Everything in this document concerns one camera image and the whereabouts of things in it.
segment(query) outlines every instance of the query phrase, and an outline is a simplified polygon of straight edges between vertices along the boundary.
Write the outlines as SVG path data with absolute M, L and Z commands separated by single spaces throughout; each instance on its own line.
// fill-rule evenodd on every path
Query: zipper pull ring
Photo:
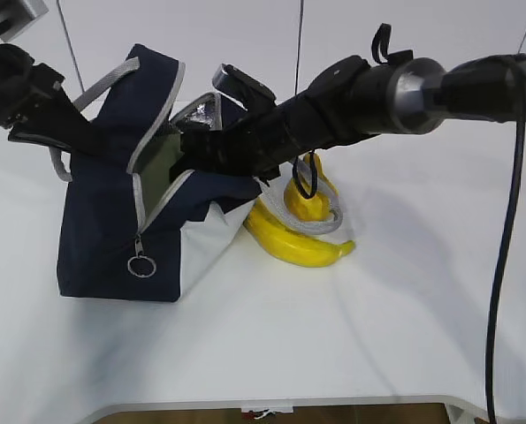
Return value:
M 127 261 L 127 269 L 138 278 L 149 278 L 156 273 L 156 262 L 145 255 L 141 234 L 135 236 L 135 256 Z

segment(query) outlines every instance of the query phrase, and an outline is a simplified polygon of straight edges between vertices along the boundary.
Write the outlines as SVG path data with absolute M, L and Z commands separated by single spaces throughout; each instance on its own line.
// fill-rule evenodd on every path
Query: black strap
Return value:
M 372 39 L 372 45 L 370 49 L 372 51 L 372 58 L 375 59 L 375 62 L 378 64 L 386 64 L 380 58 L 380 55 L 384 59 L 388 59 L 388 44 L 390 43 L 390 34 L 393 31 L 393 28 L 388 24 L 380 24 L 378 27 L 377 33 Z
M 296 185 L 298 192 L 301 194 L 301 197 L 306 200 L 313 198 L 317 193 L 317 167 L 313 150 L 309 152 L 309 171 L 311 173 L 311 188 L 308 193 L 301 183 L 300 176 L 298 175 L 298 156 L 296 156 L 292 166 L 292 179 L 294 180 L 294 184 Z
M 377 33 L 372 39 L 370 49 L 372 51 L 372 58 L 378 64 L 390 64 L 398 66 L 405 64 L 414 58 L 412 50 L 397 51 L 395 53 L 388 54 L 388 46 L 390 44 L 390 36 L 393 28 L 388 24 L 380 24 Z

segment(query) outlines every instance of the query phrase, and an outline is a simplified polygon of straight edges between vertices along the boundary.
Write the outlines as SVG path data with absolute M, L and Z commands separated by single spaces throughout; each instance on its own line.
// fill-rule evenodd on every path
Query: metal ring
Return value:
M 143 259 L 144 261 L 147 261 L 151 265 L 152 270 L 150 270 L 148 274 L 139 274 L 138 272 L 135 272 L 135 270 L 133 269 L 133 265 L 132 265 L 133 261 L 136 261 L 139 259 Z M 129 270 L 131 274 L 133 274 L 134 276 L 138 278 L 149 278 L 150 276 L 153 276 L 156 273 L 156 262 L 150 259 L 148 256 L 142 256 L 142 255 L 134 256 L 130 258 L 129 261 L 127 261 L 127 269 Z

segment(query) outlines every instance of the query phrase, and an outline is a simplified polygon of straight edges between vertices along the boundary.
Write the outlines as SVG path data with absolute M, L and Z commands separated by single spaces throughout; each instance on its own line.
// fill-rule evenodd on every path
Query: table surface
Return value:
M 526 17 L 526 3 L 510 12 Z M 53 60 L 67 64 L 61 54 Z M 484 334 L 513 125 L 445 123 L 423 137 L 324 152 L 346 210 L 341 231 L 356 251 L 302 269 L 241 230 L 174 305 L 60 298 L 65 186 L 44 149 L 4 138 L 0 131 L 0 422 L 430 401 L 484 415 Z M 496 368 L 499 415 L 526 419 L 526 160 Z

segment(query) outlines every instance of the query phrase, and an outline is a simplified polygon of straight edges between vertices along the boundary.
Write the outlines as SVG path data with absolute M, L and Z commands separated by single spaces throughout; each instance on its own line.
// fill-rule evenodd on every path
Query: bag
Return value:
M 251 177 L 187 170 L 170 181 L 187 120 L 220 130 L 245 111 L 208 93 L 168 118 L 184 64 L 141 45 L 75 102 L 83 109 L 110 90 L 93 125 L 107 140 L 104 157 L 76 152 L 58 250 L 63 296 L 177 300 L 231 243 L 260 193 Z

